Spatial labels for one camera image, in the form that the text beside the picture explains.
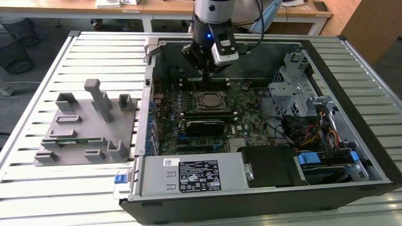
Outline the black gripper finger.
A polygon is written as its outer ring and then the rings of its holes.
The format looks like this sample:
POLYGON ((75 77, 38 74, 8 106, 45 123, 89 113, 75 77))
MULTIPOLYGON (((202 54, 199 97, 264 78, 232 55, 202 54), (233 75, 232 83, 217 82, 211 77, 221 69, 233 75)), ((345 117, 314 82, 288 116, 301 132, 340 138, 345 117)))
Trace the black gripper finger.
POLYGON ((193 68, 201 71, 202 81, 209 81, 209 59, 203 46, 189 44, 182 49, 182 55, 193 68))
POLYGON ((229 68, 232 66, 232 64, 229 65, 222 65, 222 66, 218 66, 215 64, 211 64, 209 66, 209 79, 213 78, 213 76, 218 73, 221 73, 226 68, 229 68))

